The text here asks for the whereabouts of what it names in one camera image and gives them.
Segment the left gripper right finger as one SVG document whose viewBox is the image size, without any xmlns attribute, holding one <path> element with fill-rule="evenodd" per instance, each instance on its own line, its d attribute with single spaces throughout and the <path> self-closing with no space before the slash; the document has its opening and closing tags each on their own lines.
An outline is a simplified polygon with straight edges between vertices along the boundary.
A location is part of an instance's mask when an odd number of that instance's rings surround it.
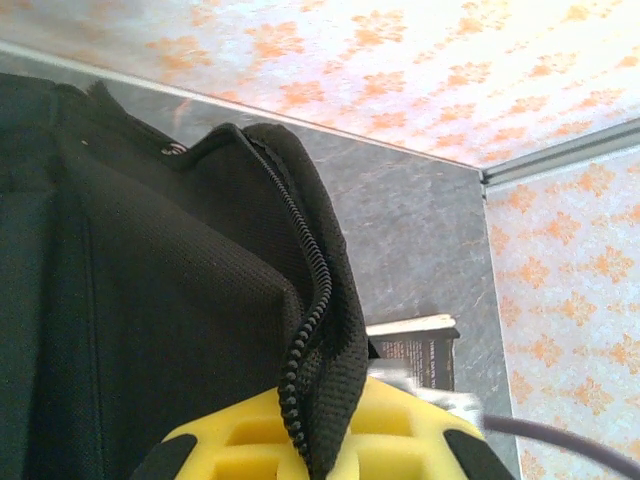
<svg viewBox="0 0 640 480">
<path fill-rule="evenodd" d="M 515 480 L 472 423 L 370 377 L 329 480 Z"/>
</svg>

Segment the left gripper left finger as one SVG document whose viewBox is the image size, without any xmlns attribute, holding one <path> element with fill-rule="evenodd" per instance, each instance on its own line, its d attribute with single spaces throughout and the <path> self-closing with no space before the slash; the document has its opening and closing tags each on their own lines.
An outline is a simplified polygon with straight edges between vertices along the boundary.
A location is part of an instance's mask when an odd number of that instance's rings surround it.
<svg viewBox="0 0 640 480">
<path fill-rule="evenodd" d="M 268 390 L 190 421 L 156 444 L 130 480 L 310 480 Z"/>
</svg>

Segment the black paperback book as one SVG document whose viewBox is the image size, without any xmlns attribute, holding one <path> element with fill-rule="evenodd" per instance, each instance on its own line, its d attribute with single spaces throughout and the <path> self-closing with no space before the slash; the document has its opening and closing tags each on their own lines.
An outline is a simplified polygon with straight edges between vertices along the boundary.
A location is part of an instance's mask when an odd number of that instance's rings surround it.
<svg viewBox="0 0 640 480">
<path fill-rule="evenodd" d="M 378 323 L 366 331 L 380 357 L 404 364 L 420 387 L 455 389 L 454 342 L 460 333 L 451 315 Z"/>
</svg>

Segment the aluminium frame post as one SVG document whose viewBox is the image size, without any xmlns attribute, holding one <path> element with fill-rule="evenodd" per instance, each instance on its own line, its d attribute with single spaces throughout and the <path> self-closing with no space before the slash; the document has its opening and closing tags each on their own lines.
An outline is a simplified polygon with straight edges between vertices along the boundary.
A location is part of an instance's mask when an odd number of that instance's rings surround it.
<svg viewBox="0 0 640 480">
<path fill-rule="evenodd" d="M 640 118 L 481 171 L 484 188 L 522 180 L 640 145 Z"/>
</svg>

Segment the black fabric backpack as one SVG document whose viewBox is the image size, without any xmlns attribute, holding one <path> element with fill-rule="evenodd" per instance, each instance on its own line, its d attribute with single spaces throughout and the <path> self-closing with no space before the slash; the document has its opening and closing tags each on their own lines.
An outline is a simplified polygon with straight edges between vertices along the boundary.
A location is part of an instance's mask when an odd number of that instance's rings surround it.
<svg viewBox="0 0 640 480">
<path fill-rule="evenodd" d="M 192 147 L 102 84 L 0 74 L 0 480 L 170 480 L 175 427 L 272 389 L 326 480 L 370 348 L 346 242 L 286 128 Z"/>
</svg>

